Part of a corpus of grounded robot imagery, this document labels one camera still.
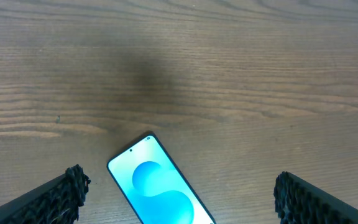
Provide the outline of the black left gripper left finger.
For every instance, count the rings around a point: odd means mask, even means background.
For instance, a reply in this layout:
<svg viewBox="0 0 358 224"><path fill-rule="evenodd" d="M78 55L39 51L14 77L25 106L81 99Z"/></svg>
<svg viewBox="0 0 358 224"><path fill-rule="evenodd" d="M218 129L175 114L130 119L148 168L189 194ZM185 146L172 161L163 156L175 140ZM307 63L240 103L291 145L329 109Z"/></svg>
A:
<svg viewBox="0 0 358 224"><path fill-rule="evenodd" d="M74 224L89 192L82 167L64 174L0 206L0 224Z"/></svg>

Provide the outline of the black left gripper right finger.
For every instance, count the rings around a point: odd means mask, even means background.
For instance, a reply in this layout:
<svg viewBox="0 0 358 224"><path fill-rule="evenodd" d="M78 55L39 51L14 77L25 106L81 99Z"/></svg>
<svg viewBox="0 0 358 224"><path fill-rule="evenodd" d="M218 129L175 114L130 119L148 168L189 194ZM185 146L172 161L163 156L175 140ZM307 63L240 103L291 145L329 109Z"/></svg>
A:
<svg viewBox="0 0 358 224"><path fill-rule="evenodd" d="M358 224L358 209L290 172L282 172L273 190L281 224Z"/></svg>

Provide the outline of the blue Galaxy smartphone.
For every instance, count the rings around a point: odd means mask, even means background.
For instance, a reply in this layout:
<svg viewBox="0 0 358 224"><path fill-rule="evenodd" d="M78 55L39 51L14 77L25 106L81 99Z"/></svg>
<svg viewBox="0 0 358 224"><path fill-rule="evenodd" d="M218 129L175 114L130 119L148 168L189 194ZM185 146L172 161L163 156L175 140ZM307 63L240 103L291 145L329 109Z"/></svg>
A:
<svg viewBox="0 0 358 224"><path fill-rule="evenodd" d="M216 223L152 131L126 144L107 170L141 223Z"/></svg>

